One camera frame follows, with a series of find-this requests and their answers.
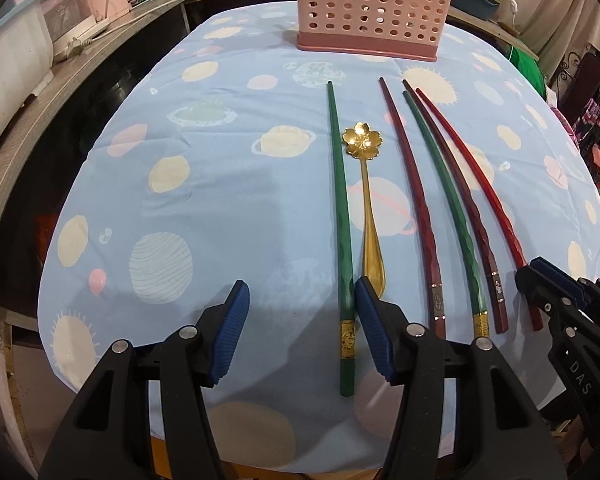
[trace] dark red chopstick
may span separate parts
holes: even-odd
[[[484,267],[484,272],[487,278],[487,288],[489,289],[489,296],[491,298],[491,309],[493,311],[493,320],[495,322],[496,332],[498,334],[502,334],[509,329],[509,319],[507,317],[507,309],[505,306],[504,294],[502,293],[502,284],[500,283],[500,273],[498,272],[496,258],[493,256],[493,251],[491,251],[491,247],[489,246],[489,235],[482,224],[480,211],[477,205],[475,205],[474,199],[471,196],[471,190],[464,179],[464,175],[460,170],[460,166],[458,166],[458,162],[456,161],[454,154],[451,152],[451,148],[446,143],[445,137],[442,135],[440,128],[438,128],[438,124],[433,120],[429,110],[427,110],[427,107],[415,94],[409,83],[407,81],[403,81],[403,84],[407,89],[407,92],[409,92],[409,94],[413,97],[413,100],[420,110],[420,113],[424,117],[424,120],[427,121],[432,136],[438,144],[438,149],[446,160],[446,165],[456,181],[456,187],[458,188],[458,192],[462,197],[462,202],[464,203],[467,216],[469,217],[471,225],[474,228],[475,241],[478,244],[478,251],[480,252],[482,266]]]
[[[509,251],[511,252],[511,256],[515,261],[516,267],[524,267],[526,265],[526,260],[523,256],[520,242],[518,241],[518,238],[516,237],[516,234],[513,231],[513,226],[511,225],[509,217],[507,217],[507,215],[504,213],[504,209],[502,208],[500,199],[496,195],[496,192],[493,190],[493,186],[491,186],[487,178],[484,176],[480,165],[478,165],[478,163],[474,159],[474,156],[460,138],[460,135],[458,135],[453,126],[449,123],[449,121],[446,120],[442,112],[438,110],[436,105],[433,104],[431,100],[425,95],[425,93],[419,88],[416,89],[416,93],[427,104],[427,107],[429,107],[429,109],[433,112],[436,118],[444,126],[446,132],[449,134],[449,137],[451,137],[454,144],[458,147],[460,153],[462,153],[462,156],[464,156],[464,160],[466,160],[466,163],[471,168],[474,177],[476,178],[478,183],[480,183],[480,187],[486,195],[487,200],[489,201],[489,204],[491,205],[491,208],[493,209],[493,212],[495,213],[496,218],[498,219],[498,224],[500,225],[502,234],[504,235],[505,240],[507,241]],[[531,323],[533,329],[536,332],[542,330],[542,328],[544,327],[544,322],[542,321],[540,310],[537,307],[529,305],[529,314],[531,316]]]
[[[398,142],[404,159],[404,167],[407,171],[407,177],[411,186],[411,193],[415,202],[416,220],[418,222],[418,231],[420,233],[420,243],[422,245],[422,256],[424,258],[424,274],[428,285],[427,296],[429,303],[429,327],[433,328],[439,338],[446,338],[445,325],[445,304],[442,297],[442,276],[440,275],[440,264],[438,263],[438,255],[436,253],[436,239],[433,235],[431,227],[431,218],[429,216],[429,208],[424,196],[424,188],[418,174],[416,160],[407,139],[407,132],[402,126],[400,115],[395,107],[394,99],[384,82],[380,78],[380,86],[384,100],[389,108],[394,127],[398,133]]]

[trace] green chopstick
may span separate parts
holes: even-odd
[[[471,238],[469,229],[466,225],[466,218],[464,216],[464,210],[460,199],[458,198],[458,192],[454,186],[453,180],[449,175],[449,171],[446,168],[445,161],[440,155],[438,146],[433,133],[429,130],[429,125],[424,120],[416,101],[411,94],[405,90],[402,95],[407,101],[413,116],[418,123],[418,127],[422,133],[422,137],[427,145],[429,154],[433,159],[433,163],[438,172],[438,176],[442,181],[442,187],[445,190],[446,201],[451,209],[451,215],[454,219],[456,226],[456,234],[458,234],[458,240],[460,241],[460,248],[462,251],[462,259],[464,260],[464,271],[466,273],[467,285],[469,287],[469,297],[471,301],[471,311],[474,318],[474,336],[475,337],[488,337],[489,336],[489,321],[487,314],[487,306],[484,302],[484,296],[482,294],[480,286],[480,267],[478,261],[475,258],[474,241]]]
[[[333,152],[333,183],[336,197],[336,236],[338,245],[338,306],[340,309],[340,395],[350,397],[356,381],[356,309],[353,303],[353,258],[347,181],[344,175],[342,138],[333,83],[327,83],[331,148]]]

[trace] gold spoon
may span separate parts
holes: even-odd
[[[344,131],[342,140],[347,145],[347,153],[360,160],[362,195],[365,201],[365,231],[362,249],[363,274],[368,277],[378,298],[381,298],[386,285],[384,263],[382,262],[378,231],[376,231],[376,223],[374,222],[374,212],[371,208],[371,190],[366,162],[378,156],[378,146],[382,144],[382,137],[380,137],[380,132],[369,129],[368,124],[357,123],[353,128],[347,128]]]

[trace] flower-shaped spoon head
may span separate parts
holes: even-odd
[[[347,153],[360,160],[378,156],[378,146],[382,144],[380,132],[369,129],[366,123],[357,123],[353,128],[344,130],[342,140],[347,145]]]

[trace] pink container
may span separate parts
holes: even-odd
[[[451,0],[298,0],[298,48],[435,61]]]

